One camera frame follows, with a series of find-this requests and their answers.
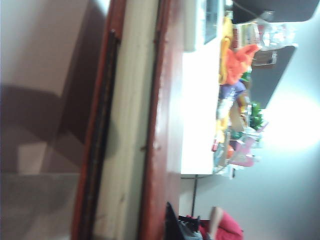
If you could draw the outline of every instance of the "plastic bag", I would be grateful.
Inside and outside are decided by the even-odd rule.
[[[261,18],[252,22],[258,25],[262,51],[277,50],[293,44],[296,29],[289,23],[267,22]]]

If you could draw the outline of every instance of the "clutter on shelf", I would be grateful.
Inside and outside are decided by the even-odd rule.
[[[212,145],[214,173],[235,176],[235,170],[257,160],[252,148],[267,126],[260,105],[250,100],[251,64],[262,47],[256,22],[233,25],[225,17],[221,40],[216,135]]]

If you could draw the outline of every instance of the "wooden board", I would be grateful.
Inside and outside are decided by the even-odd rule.
[[[182,118],[183,9],[181,0],[161,0],[151,95],[139,240],[164,236],[166,202],[179,209]]]

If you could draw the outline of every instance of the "black bag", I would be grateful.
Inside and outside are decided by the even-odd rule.
[[[176,217],[175,211],[168,202],[165,215],[164,240],[203,240],[198,231],[200,218]]]

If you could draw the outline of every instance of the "toy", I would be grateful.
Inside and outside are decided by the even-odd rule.
[[[228,17],[223,19],[222,40],[220,52],[220,70],[219,70],[219,84],[225,84],[227,80],[226,56],[227,51],[233,41],[233,24]]]
[[[226,50],[225,67],[227,71],[226,84],[236,84],[243,73],[248,71],[255,53],[260,48],[256,44],[246,45],[237,52]]]

